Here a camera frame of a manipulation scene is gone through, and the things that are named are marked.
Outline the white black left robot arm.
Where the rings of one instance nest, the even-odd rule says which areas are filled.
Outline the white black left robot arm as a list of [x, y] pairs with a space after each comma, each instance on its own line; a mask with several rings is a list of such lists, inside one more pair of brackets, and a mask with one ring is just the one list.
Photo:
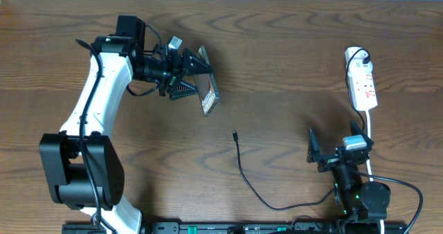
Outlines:
[[56, 134], [39, 143], [51, 199], [90, 216], [87, 224], [65, 224], [63, 233], [153, 233], [155, 225], [124, 196], [123, 165], [111, 143], [124, 92], [133, 80], [171, 100], [197, 95], [208, 116], [219, 92], [206, 49], [181, 47], [178, 37], [145, 49], [147, 24], [121, 15], [113, 34], [83, 42], [91, 56], [79, 100]]

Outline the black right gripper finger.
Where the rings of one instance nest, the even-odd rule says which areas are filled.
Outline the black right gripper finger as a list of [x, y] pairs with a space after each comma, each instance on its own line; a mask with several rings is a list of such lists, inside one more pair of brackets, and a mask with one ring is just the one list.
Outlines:
[[361, 135], [365, 141], [369, 139], [366, 133], [357, 125], [354, 120], [350, 121], [350, 131], [353, 136]]
[[309, 128], [309, 141], [307, 150], [307, 162], [314, 163], [320, 160], [320, 148], [318, 146], [318, 141], [316, 135], [312, 128]]

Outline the gold Galaxy smartphone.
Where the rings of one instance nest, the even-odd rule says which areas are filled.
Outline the gold Galaxy smartphone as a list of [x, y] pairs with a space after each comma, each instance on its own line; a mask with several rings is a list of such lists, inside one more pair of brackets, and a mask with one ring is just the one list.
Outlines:
[[205, 117], [209, 116], [220, 100], [220, 94], [213, 73], [194, 75], [198, 96]]

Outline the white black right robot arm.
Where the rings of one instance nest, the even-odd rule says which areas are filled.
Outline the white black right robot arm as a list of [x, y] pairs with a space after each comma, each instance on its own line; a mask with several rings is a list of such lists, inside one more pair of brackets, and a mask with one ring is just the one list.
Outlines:
[[309, 129], [307, 162], [316, 163], [319, 172], [332, 173], [336, 203], [345, 214], [336, 223], [339, 233], [385, 233], [390, 188], [384, 183], [363, 181], [358, 166], [369, 161], [374, 142], [354, 121], [350, 122], [350, 130], [342, 146], [324, 154], [313, 129]]

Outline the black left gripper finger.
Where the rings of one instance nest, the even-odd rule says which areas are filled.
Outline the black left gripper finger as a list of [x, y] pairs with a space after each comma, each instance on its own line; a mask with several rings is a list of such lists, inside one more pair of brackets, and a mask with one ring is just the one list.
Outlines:
[[183, 80], [180, 81], [180, 84], [176, 89], [171, 90], [170, 100], [178, 100], [196, 94], [198, 94], [197, 86]]
[[191, 50], [185, 48], [182, 52], [184, 75], [199, 75], [212, 73], [213, 67], [200, 60]]

